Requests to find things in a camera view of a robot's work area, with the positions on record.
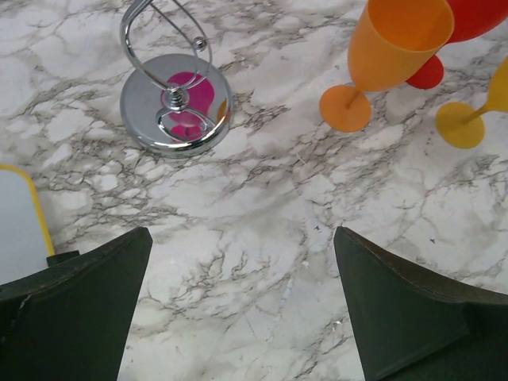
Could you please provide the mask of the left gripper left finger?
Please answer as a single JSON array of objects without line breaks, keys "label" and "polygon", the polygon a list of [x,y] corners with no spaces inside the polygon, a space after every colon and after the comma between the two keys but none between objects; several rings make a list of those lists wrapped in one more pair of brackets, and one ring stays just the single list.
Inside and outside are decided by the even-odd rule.
[{"label": "left gripper left finger", "polygon": [[1,286],[3,380],[115,380],[152,249],[137,227]]}]

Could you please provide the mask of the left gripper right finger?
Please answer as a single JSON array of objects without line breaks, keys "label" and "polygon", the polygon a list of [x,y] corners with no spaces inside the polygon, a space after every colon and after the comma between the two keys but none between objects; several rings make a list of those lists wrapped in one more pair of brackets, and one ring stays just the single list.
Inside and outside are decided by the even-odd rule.
[{"label": "left gripper right finger", "polygon": [[507,297],[339,227],[337,267],[367,380],[505,380]]}]

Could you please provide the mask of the yellow wine glass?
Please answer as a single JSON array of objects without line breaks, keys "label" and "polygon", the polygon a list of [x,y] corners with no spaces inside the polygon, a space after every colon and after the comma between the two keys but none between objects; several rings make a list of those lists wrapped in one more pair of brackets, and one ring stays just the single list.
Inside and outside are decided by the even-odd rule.
[{"label": "yellow wine glass", "polygon": [[437,111],[435,125],[441,138],[451,146],[474,148],[485,136],[482,116],[491,111],[507,113],[507,58],[491,77],[487,100],[479,109],[463,102],[446,103]]}]

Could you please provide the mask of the chrome wine glass rack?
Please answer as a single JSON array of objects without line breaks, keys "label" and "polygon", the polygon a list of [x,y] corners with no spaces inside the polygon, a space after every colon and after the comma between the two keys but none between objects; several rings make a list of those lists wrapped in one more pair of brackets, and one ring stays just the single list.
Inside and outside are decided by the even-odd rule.
[{"label": "chrome wine glass rack", "polygon": [[233,92],[213,65],[205,33],[188,38],[191,54],[174,53],[141,62],[130,41],[133,22],[150,0],[135,1],[121,19],[120,38],[134,67],[121,91],[121,119],[142,147],[172,159],[209,151],[232,124]]}]

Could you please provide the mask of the orange wine glass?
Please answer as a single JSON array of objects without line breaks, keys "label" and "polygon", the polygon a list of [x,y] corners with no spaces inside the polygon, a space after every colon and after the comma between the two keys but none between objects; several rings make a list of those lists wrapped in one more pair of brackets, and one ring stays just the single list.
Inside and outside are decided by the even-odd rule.
[{"label": "orange wine glass", "polygon": [[363,129],[371,119],[365,94],[404,83],[448,41],[454,25],[446,1],[368,1],[348,46],[353,84],[323,93],[319,110],[324,122],[343,133]]}]

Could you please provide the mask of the red wine glass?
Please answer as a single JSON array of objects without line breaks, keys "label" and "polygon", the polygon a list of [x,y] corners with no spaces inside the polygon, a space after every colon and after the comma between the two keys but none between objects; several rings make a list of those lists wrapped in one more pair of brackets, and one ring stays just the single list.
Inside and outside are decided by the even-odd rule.
[{"label": "red wine glass", "polygon": [[[455,18],[455,28],[446,44],[482,36],[507,18],[507,0],[449,0],[448,4]],[[441,60],[434,55],[406,82],[428,90],[441,82],[444,73]]]}]

